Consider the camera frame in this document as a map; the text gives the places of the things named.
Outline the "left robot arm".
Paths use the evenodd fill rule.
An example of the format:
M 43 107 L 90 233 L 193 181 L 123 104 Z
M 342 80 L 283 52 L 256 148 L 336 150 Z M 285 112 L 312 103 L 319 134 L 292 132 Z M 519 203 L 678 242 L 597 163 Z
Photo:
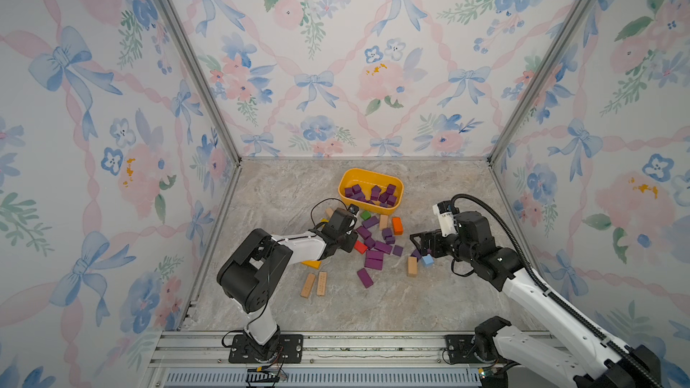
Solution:
M 280 327 L 275 322 L 270 300 L 285 270 L 302 262 L 320 262 L 336 253 L 351 253 L 359 209 L 338 208 L 329 220 L 297 235 L 271 235 L 262 228 L 253 230 L 217 273 L 217 284 L 239 306 L 244 326 L 234 331 L 235 350 L 230 360 L 249 359 L 270 363 L 279 358 Z

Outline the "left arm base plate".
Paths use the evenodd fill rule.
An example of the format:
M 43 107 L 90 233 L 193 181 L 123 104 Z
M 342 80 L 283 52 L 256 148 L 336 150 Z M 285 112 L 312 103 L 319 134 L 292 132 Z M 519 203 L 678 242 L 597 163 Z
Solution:
M 248 334 L 239 334 L 229 346 L 230 364 L 269 365 L 300 364 L 304 351 L 302 334 L 281 334 L 277 332 L 264 345 L 260 345 Z

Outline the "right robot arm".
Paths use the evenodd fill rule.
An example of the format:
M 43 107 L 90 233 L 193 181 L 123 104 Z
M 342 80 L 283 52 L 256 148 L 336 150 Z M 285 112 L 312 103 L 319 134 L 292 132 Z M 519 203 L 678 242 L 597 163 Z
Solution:
M 511 231 L 501 247 L 489 221 L 476 211 L 438 214 L 440 228 L 412 234 L 423 256 L 466 262 L 469 273 L 520 304 L 546 327 L 566 352 L 532 341 L 507 319 L 494 316 L 474 329 L 479 359 L 505 360 L 567 387 L 660 387 L 661 361 L 649 348 L 633 348 L 573 307 L 549 287 L 526 260 Z

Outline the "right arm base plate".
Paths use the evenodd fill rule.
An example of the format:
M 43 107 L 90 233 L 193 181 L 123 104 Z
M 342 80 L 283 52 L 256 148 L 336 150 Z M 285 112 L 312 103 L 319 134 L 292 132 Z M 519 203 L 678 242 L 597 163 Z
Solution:
M 483 361 L 477 355 L 474 335 L 447 334 L 444 336 L 444 341 L 443 359 L 447 364 L 483 364 Z

